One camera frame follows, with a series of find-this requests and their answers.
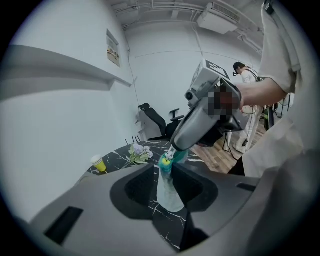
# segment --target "marble countertop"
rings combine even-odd
[[[168,141],[142,141],[138,144],[142,146],[149,146],[153,152],[153,157],[146,162],[154,164],[154,182],[158,183],[159,167],[158,162],[160,157],[170,148],[171,144]],[[116,172],[121,169],[135,166],[129,162],[129,149],[131,145],[121,147],[103,157],[108,173]],[[209,168],[206,164],[193,152],[189,151],[186,164],[201,168]],[[99,172],[94,166],[87,170],[87,172],[94,175],[105,175],[105,172]],[[157,184],[155,184],[149,198],[149,206],[153,210],[153,224],[159,235],[171,245],[177,252],[180,251],[180,244],[182,241],[186,218],[187,209],[183,208],[179,212],[169,212],[164,209],[157,201]]]

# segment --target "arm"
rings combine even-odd
[[[261,82],[237,84],[236,86],[242,95],[240,109],[243,106],[272,105],[287,95],[271,78],[266,78]]]

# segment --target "white sleeve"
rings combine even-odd
[[[286,93],[294,93],[296,78],[291,71],[287,47],[275,21],[266,13],[263,7],[261,15],[264,27],[264,40],[259,77],[271,78]]]

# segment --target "air conditioner unit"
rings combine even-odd
[[[217,3],[209,3],[204,12],[197,19],[199,27],[220,34],[236,30],[240,17]]]

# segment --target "green leaves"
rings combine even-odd
[[[149,159],[149,156],[147,153],[144,153],[142,155],[140,155],[140,161],[145,161],[145,160],[148,160]]]
[[[130,155],[132,155],[134,153],[134,145],[132,144],[129,150]]]
[[[149,159],[147,152],[142,155],[136,155],[134,150],[134,145],[131,145],[129,153],[130,153],[130,158],[128,158],[128,160],[130,162],[137,163],[137,164],[147,164],[147,162],[145,162],[146,160]]]

